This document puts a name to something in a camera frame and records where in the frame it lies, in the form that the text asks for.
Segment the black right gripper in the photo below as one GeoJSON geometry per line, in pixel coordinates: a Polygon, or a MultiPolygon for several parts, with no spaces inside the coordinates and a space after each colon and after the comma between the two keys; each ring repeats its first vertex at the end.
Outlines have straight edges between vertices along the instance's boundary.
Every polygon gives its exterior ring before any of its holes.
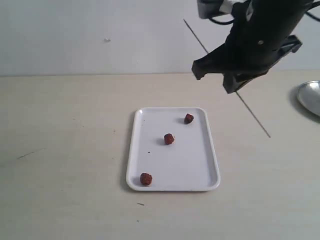
{"type": "Polygon", "coordinates": [[[312,4],[311,0],[234,2],[234,23],[224,46],[194,60],[193,75],[200,80],[206,74],[223,74],[226,69],[222,85],[228,94],[264,76],[280,59],[302,46],[292,32],[312,4]]]}

